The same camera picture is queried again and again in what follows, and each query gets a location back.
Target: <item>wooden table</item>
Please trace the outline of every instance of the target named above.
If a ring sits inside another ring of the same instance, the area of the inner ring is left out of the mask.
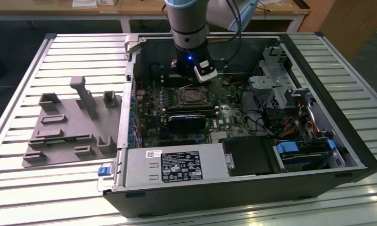
[[[121,4],[73,10],[72,0],[0,0],[0,20],[120,20]]]
[[[161,13],[164,0],[123,0],[121,5],[121,26],[123,32],[131,33],[131,20],[163,20]],[[293,0],[283,0],[281,3],[265,5],[271,12],[264,13],[263,9],[256,10],[252,20],[289,20],[287,32],[297,32],[303,19],[309,14],[309,9],[301,9]]]
[[[164,0],[119,0],[115,6],[72,9],[72,0],[0,0],[0,20],[119,20],[124,33],[131,33],[131,20],[163,20]],[[288,32],[296,32],[311,10],[301,9],[293,0],[265,5],[272,12],[257,9],[253,20],[289,20]]]

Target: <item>sticker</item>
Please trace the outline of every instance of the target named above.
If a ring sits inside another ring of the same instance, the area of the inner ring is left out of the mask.
[[[161,154],[163,182],[203,180],[200,153],[179,152]]]
[[[100,13],[116,14],[116,13],[117,13],[117,11],[100,11]]]
[[[147,151],[145,157],[147,158],[159,158],[159,157],[161,157],[161,153],[163,153],[163,150]]]

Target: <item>warning label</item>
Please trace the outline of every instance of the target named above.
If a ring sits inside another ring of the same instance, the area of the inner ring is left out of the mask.
[[[161,166],[165,183],[203,179],[199,151],[161,154]]]

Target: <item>metal frame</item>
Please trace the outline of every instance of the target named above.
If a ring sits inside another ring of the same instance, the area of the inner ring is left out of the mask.
[[[297,32],[305,15],[253,15],[252,20],[291,20],[287,32]],[[124,33],[131,33],[131,20],[165,20],[163,15],[120,15],[120,23]]]
[[[109,37],[124,36],[124,34],[57,35],[57,37],[69,37],[69,41],[80,41],[80,44],[85,44],[85,41],[79,40],[79,37],[96,37],[99,42],[107,45],[115,44],[115,42],[107,41]],[[352,72],[355,69],[329,42],[320,40],[313,33],[289,34],[289,36],[311,62],[335,101],[377,158],[377,140],[372,139],[372,134],[377,136],[377,123],[372,124],[372,120],[377,121],[377,119],[371,119],[377,117],[377,108],[368,107],[377,106],[377,100],[372,94],[375,91],[364,85],[365,81],[359,74],[355,75]],[[57,165],[35,170],[23,169],[20,167],[21,154],[27,149],[25,140],[31,136],[31,127],[35,125],[31,119],[40,112],[40,107],[32,105],[37,98],[25,97],[24,94],[31,93],[32,89],[33,93],[43,92],[41,90],[51,88],[52,85],[60,87],[68,82],[67,74],[57,75],[49,73],[51,70],[44,70],[45,77],[43,77],[40,72],[35,73],[40,68],[39,62],[47,57],[44,52],[51,48],[48,45],[51,41],[45,40],[40,47],[21,85],[0,119],[0,225],[137,224],[164,226],[173,224],[191,226],[229,224],[248,226],[263,224],[264,226],[309,226],[313,224],[327,226],[327,219],[331,219],[331,225],[336,226],[377,225],[377,173],[357,183],[339,186],[313,199],[183,213],[156,219],[127,219],[108,201],[101,198],[101,193],[96,191],[97,168],[104,162],[112,160]],[[65,44],[71,45],[76,42],[63,43],[63,46]],[[71,54],[83,50],[83,48],[72,47],[72,45],[68,49],[51,48],[48,56],[52,56],[53,53],[59,54],[59,52],[67,51]],[[116,43],[112,48],[107,48],[108,50],[124,54],[124,42]],[[344,63],[327,61],[328,57],[339,59]],[[115,74],[112,74],[115,69],[107,68],[105,65],[97,68],[96,63],[91,62],[89,71],[101,75],[93,76],[100,78],[100,84],[91,85],[92,89],[105,91],[108,87],[115,87],[112,83],[119,82]],[[344,81],[336,79],[336,77],[344,77],[345,73],[347,77],[356,78],[357,83],[344,83]],[[297,78],[304,86],[305,83],[300,76]],[[364,105],[365,108],[359,109],[357,105]],[[109,178],[104,178],[105,186],[112,185],[109,182]]]
[[[297,32],[304,14],[293,15],[253,15],[252,20],[291,20],[287,32]],[[165,20],[161,15],[0,15],[0,21],[39,21],[39,20],[119,20],[123,33],[131,33],[131,20]]]

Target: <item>aluminum extrusion table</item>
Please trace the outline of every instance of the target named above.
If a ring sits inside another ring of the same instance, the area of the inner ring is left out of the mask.
[[[289,36],[377,158],[377,93],[325,37],[313,33]],[[0,225],[377,224],[377,173],[315,199],[127,219],[97,191],[97,169],[112,159],[23,168],[41,93],[76,98],[69,78],[84,75],[95,96],[107,90],[123,95],[124,39],[125,34],[47,36],[0,119]]]

